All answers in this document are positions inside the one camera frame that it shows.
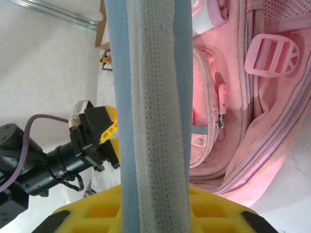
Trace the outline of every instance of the gray fabric strap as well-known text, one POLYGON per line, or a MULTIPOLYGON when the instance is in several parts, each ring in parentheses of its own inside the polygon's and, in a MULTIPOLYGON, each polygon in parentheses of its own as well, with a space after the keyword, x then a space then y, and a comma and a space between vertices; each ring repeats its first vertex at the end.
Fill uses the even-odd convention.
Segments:
POLYGON ((128 0, 127 4, 140 231, 189 233, 174 59, 175 2, 128 0))
POLYGON ((193 125, 191 133, 207 135, 208 127, 207 125, 193 125))

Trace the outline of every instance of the yellow plastic base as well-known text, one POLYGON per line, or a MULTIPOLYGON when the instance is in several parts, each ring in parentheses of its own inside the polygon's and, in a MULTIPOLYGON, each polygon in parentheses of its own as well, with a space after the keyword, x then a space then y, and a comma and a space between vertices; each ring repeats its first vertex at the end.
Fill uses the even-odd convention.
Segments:
MULTIPOLYGON (((253 210, 190 187, 191 233, 255 233, 241 213, 253 210)), ((56 210, 70 215, 55 233, 121 233, 121 186, 79 200, 56 210)))

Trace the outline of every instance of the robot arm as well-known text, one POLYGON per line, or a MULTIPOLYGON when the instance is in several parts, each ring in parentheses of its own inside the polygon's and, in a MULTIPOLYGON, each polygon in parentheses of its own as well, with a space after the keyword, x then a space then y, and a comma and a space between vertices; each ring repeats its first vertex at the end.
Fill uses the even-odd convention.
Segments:
MULTIPOLYGON (((89 167, 103 171, 103 161, 118 168, 117 139, 108 140, 117 129, 116 111, 112 107, 93 107, 89 101, 76 105, 69 120, 71 141, 44 153, 32 139, 24 167, 18 178, 0 193, 0 228, 28 209, 29 195, 47 197, 49 189, 62 183, 76 191, 84 188, 79 173, 89 167), (78 179, 79 186, 70 184, 78 179)), ((20 159, 23 131, 16 124, 0 127, 0 182, 6 182, 20 159)))

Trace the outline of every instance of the strap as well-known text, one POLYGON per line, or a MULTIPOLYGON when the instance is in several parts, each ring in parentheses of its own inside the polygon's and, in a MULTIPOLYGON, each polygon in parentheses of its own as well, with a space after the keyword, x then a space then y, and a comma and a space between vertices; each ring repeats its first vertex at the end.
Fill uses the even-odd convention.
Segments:
POLYGON ((191 133, 207 135, 208 127, 207 125, 193 125, 191 129, 191 133))

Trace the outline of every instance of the strap adjuster buckle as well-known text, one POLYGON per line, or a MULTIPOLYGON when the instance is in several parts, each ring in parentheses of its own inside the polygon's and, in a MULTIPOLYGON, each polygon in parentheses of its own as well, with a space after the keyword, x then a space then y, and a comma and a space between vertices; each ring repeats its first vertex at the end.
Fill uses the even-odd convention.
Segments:
POLYGON ((298 66, 300 51, 291 39, 272 34, 256 35, 247 51, 245 71, 265 78, 292 73, 298 66))

